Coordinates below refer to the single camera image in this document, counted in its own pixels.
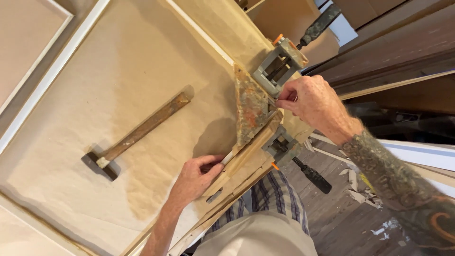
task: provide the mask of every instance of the tattooed forearm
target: tattooed forearm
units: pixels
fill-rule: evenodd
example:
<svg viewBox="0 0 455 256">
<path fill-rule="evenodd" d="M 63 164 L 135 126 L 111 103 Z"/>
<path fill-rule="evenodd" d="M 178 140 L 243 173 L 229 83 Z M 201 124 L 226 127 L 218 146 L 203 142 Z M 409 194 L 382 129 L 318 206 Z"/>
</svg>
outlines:
<svg viewBox="0 0 455 256">
<path fill-rule="evenodd" d="M 429 255 L 455 255 L 455 202 L 364 130 L 342 150 L 368 178 L 411 239 Z"/>
</svg>

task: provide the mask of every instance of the hammer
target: hammer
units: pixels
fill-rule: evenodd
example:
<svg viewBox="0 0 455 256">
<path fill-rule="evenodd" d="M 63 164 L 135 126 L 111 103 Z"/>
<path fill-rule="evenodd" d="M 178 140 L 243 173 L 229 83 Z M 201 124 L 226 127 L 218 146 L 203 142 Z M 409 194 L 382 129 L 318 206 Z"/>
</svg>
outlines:
<svg viewBox="0 0 455 256">
<path fill-rule="evenodd" d="M 117 174 L 109 168 L 108 164 L 189 102 L 190 100 L 186 94 L 181 92 L 134 129 L 121 142 L 108 149 L 103 157 L 98 157 L 95 152 L 88 152 L 81 157 L 81 160 L 95 173 L 103 171 L 114 181 L 117 179 Z"/>
</svg>

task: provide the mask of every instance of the white shirt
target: white shirt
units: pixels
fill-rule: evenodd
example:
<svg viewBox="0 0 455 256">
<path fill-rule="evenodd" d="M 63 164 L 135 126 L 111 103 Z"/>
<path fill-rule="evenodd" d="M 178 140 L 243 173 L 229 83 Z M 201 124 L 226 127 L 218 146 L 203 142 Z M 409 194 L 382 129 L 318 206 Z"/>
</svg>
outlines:
<svg viewBox="0 0 455 256">
<path fill-rule="evenodd" d="M 204 237 L 193 256 L 318 256 L 302 226 L 285 215 L 260 211 Z"/>
</svg>

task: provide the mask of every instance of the plaid shorts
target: plaid shorts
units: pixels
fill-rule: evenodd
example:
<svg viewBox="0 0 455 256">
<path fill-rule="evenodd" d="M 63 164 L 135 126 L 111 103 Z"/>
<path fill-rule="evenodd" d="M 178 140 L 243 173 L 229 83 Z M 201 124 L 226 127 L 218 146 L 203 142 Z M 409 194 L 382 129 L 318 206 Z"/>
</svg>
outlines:
<svg viewBox="0 0 455 256">
<path fill-rule="evenodd" d="M 268 210 L 286 215 L 298 221 L 302 230 L 309 235 L 308 220 L 302 200 L 289 184 L 286 176 L 273 169 L 251 187 L 253 212 Z M 219 230 L 228 222 L 249 214 L 241 197 L 212 225 L 206 234 Z"/>
</svg>

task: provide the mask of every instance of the hand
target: hand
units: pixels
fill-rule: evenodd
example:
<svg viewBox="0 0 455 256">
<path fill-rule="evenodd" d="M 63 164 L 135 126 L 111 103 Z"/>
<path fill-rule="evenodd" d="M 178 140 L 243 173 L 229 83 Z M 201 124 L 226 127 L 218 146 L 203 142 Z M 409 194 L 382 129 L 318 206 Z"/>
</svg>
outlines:
<svg viewBox="0 0 455 256">
<path fill-rule="evenodd" d="M 183 165 L 167 201 L 183 209 L 200 197 L 223 170 L 224 164 L 220 163 L 223 158 L 224 155 L 206 155 L 188 160 Z"/>
<path fill-rule="evenodd" d="M 284 84 L 275 105 L 292 111 L 302 121 L 324 133 L 335 144 L 361 134 L 362 123 L 351 117 L 322 76 L 304 76 Z"/>
</svg>

